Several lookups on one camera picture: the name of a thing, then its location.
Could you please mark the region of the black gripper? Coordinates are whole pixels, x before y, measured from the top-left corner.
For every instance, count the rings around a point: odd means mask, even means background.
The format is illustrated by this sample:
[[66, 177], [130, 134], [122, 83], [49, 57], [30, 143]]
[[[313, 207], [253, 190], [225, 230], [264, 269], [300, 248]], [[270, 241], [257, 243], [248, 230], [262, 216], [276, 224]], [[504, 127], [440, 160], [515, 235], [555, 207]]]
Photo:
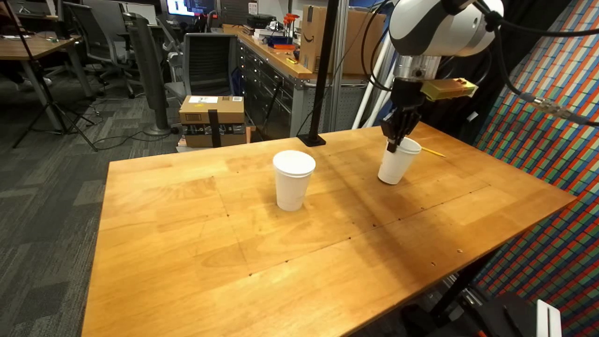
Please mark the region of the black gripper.
[[395, 153], [401, 140], [414, 130], [422, 119], [420, 108], [423, 102], [422, 82], [403, 78], [394, 82], [392, 110], [382, 117], [382, 132], [388, 138], [386, 149], [390, 153]]

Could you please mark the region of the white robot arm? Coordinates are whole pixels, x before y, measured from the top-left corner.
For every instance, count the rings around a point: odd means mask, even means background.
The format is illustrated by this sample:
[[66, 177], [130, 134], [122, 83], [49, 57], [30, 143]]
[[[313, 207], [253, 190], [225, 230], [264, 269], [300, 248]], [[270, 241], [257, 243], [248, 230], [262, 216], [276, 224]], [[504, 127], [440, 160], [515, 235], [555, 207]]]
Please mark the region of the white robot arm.
[[386, 149], [395, 153], [422, 119], [423, 82], [435, 78], [440, 59], [474, 55], [495, 39], [487, 12], [504, 12], [502, 0], [397, 0], [388, 35], [399, 55], [394, 70], [392, 112], [382, 121]]

